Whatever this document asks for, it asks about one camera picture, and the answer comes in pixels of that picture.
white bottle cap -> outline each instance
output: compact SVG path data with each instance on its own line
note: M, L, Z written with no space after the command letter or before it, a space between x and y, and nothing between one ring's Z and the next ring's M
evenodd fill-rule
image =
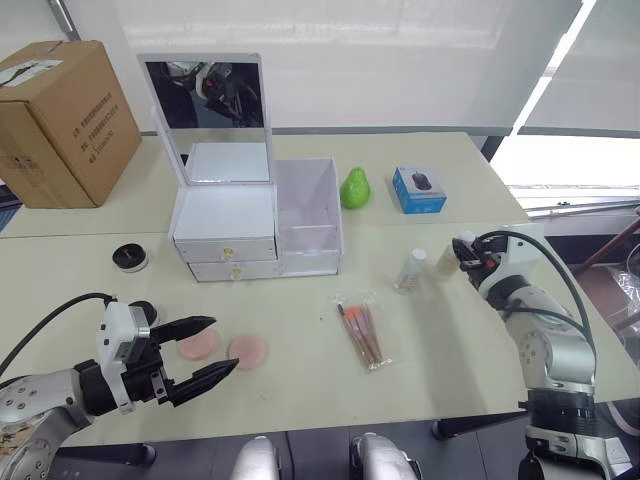
M420 262L427 258L427 254L421 248L414 248L411 250L411 256Z

gray robot arm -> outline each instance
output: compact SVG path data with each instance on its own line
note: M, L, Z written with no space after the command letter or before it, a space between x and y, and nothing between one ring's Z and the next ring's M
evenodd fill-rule
M176 384L164 372L160 345L214 321L188 317L151 328L142 307L109 302L96 336L99 364L88 360L0 386L0 480L46 479L62 442L96 416L129 413L134 402L154 398L178 406L213 388L237 360L213 363Z
M519 478L570 479L579 472L575 478L609 480L619 472L596 428L596 352L588 320L580 325L526 278L541 256L533 246L541 236L537 228L516 226L471 242L454 239L454 252L478 293L500 312L518 348L528 390L520 406L531 417L530 455ZM584 311L581 301L579 308Z

round pink powder puff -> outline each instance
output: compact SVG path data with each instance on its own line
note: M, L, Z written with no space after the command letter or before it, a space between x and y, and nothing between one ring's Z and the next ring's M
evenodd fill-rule
M188 360L204 360L212 355L220 345L220 336L216 330L205 328L195 335L177 343L178 353Z
M258 335L241 335L229 345L227 358L239 358L240 370L252 370L259 367L267 357L267 344Z

green pear-shaped sponge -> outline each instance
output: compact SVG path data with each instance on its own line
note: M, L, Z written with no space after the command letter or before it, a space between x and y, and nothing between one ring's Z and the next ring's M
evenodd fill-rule
M347 175L340 188L340 200L344 208L360 208L369 201L371 188L362 167L355 167Z

computer mouse box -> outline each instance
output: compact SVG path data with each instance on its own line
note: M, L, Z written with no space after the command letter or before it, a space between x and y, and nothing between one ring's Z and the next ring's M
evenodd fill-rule
M404 213L438 213L447 195L433 170L425 167L397 167L393 188Z

